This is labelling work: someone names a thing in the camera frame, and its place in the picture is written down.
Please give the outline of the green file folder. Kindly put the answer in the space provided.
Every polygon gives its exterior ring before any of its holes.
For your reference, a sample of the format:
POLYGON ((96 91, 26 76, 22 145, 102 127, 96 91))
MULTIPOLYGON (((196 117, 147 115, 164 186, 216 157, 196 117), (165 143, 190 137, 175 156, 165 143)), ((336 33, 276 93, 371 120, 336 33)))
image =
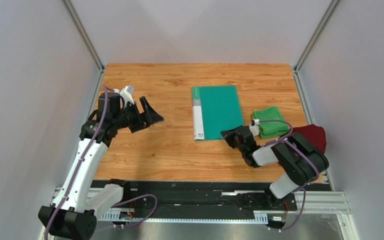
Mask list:
POLYGON ((194 86, 191 88, 191 99, 195 141, 222 139, 222 131, 244 124, 234 85, 194 86))

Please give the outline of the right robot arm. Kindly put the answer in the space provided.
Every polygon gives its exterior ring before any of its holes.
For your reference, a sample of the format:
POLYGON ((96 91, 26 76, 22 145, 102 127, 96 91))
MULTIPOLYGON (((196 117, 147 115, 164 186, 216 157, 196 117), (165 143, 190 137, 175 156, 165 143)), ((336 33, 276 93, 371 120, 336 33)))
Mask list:
POLYGON ((327 157, 301 133, 278 138, 268 145, 258 145, 248 126, 221 131, 227 144, 238 149, 252 168, 278 163, 284 174, 265 188, 263 203, 271 209, 284 204, 286 197, 315 181, 329 168, 327 157))

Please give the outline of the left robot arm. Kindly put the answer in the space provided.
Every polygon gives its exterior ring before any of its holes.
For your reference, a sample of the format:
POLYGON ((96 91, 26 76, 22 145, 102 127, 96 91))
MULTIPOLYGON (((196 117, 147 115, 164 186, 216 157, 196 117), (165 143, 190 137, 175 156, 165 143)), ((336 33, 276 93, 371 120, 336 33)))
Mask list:
POLYGON ((71 240, 89 240, 96 231, 97 221, 111 208, 138 200, 132 197, 126 180, 111 179, 104 188, 88 199, 97 168, 120 129, 135 133, 164 121, 144 96, 136 102, 126 94, 104 92, 94 110, 81 127, 75 160, 58 195, 50 205, 43 205, 38 218, 49 236, 71 240))

